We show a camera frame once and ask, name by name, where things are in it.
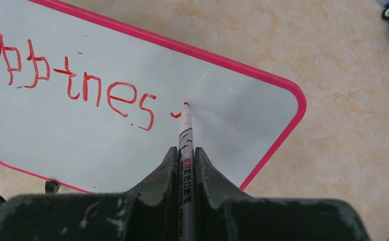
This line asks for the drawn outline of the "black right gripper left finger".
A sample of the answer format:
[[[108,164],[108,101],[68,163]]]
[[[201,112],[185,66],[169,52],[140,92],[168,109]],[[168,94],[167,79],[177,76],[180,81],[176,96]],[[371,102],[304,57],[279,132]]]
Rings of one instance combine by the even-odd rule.
[[[31,194],[0,208],[0,240],[177,240],[177,148],[126,192]]]

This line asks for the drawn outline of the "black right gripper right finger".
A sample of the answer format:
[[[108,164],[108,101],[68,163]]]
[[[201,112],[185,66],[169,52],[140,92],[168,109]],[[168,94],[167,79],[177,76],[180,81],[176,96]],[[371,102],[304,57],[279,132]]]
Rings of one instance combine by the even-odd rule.
[[[345,201],[252,197],[195,151],[199,240],[369,240]]]

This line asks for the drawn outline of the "red whiteboard marker pen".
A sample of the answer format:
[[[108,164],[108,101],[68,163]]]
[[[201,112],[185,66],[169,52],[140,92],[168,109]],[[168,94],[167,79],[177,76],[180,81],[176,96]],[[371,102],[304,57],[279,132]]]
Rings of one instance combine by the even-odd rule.
[[[194,171],[194,148],[192,121],[189,104],[184,103],[181,111],[178,146],[178,240],[196,240],[196,188]]]

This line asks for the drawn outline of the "red framed whiteboard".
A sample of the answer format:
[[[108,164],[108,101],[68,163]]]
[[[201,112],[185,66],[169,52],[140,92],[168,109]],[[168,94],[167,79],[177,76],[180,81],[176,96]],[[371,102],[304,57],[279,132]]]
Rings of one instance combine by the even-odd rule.
[[[0,163],[126,191],[194,145],[245,188],[303,118],[292,81],[60,1],[0,1]]]

